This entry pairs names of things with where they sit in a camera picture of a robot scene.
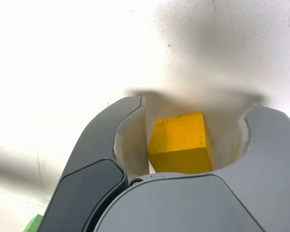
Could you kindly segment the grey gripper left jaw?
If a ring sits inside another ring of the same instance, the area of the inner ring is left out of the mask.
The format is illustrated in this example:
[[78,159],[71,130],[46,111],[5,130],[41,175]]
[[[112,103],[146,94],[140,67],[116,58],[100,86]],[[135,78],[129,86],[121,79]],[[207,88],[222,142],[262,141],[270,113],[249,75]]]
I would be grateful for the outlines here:
[[68,159],[39,231],[92,231],[129,181],[148,174],[145,111],[145,97],[125,97],[89,122]]

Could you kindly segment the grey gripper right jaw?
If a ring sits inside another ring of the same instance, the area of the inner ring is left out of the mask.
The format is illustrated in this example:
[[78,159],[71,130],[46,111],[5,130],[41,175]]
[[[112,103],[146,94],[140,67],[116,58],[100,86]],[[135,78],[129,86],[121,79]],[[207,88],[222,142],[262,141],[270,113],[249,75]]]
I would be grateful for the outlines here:
[[154,174],[118,194],[96,232],[290,232],[290,118],[239,116],[239,160],[206,174]]

